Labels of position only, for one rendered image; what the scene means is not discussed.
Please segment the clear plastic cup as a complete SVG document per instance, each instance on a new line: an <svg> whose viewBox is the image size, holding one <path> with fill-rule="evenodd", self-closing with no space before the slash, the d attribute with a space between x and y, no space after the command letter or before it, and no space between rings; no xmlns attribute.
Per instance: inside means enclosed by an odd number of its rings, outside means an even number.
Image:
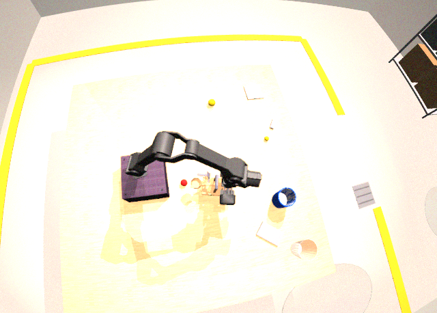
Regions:
<svg viewBox="0 0 437 313"><path fill-rule="evenodd" d="M311 239L292 243L291 253L304 261L312 261L318 254L317 244Z"/></svg>

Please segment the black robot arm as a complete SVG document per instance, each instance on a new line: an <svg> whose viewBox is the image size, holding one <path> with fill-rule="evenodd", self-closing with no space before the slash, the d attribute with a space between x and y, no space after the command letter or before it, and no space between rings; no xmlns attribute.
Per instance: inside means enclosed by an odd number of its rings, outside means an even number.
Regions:
<svg viewBox="0 0 437 313"><path fill-rule="evenodd" d="M175 139L182 140L186 145L184 153L171 157ZM147 169L151 162L178 163L187 160L195 160L204 165L217 169L221 172L220 177L228 185L233 187L259 187L262 174L248 170L248 164L238 157L227 158L199 143L195 139L187 139L179 132L162 131L156 134L153 143L143 152L130 155L126 167L127 175L133 176L134 180L147 176Z"/></svg>

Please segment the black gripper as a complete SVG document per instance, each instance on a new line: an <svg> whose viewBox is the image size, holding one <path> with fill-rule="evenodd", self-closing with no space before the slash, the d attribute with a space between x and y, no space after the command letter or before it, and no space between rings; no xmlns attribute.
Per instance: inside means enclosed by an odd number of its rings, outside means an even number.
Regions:
<svg viewBox="0 0 437 313"><path fill-rule="evenodd" d="M236 183L234 185L238 185L238 184ZM228 185L224 181L224 178L221 179L221 186L224 187L224 189L220 189L220 204L221 205L234 205L236 203L235 190L233 190L234 185ZM231 189L229 189L229 188L231 188Z"/></svg>

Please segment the blue cup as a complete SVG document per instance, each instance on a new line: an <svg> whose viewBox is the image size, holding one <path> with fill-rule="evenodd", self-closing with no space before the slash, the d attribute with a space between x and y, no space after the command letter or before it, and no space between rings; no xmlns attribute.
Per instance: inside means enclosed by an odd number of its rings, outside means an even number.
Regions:
<svg viewBox="0 0 437 313"><path fill-rule="evenodd" d="M272 204L276 208L285 208L293 206L296 201L296 194L292 188L282 188L276 192L272 197Z"/></svg>

